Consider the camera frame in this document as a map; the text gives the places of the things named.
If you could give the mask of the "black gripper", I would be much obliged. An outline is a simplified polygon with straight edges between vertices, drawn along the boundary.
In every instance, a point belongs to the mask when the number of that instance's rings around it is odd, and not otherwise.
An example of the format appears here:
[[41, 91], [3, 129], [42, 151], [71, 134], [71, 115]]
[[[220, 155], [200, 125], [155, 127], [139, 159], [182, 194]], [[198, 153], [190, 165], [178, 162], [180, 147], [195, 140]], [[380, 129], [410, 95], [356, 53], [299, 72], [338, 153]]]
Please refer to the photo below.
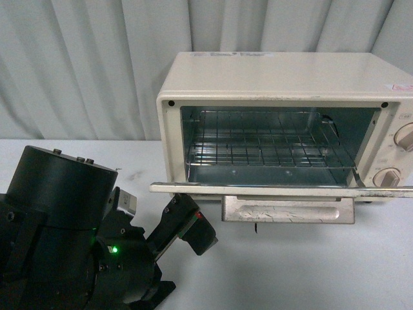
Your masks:
[[176, 288], [162, 272], [144, 237], [130, 224], [136, 198], [115, 187], [96, 235], [94, 309], [155, 309]]

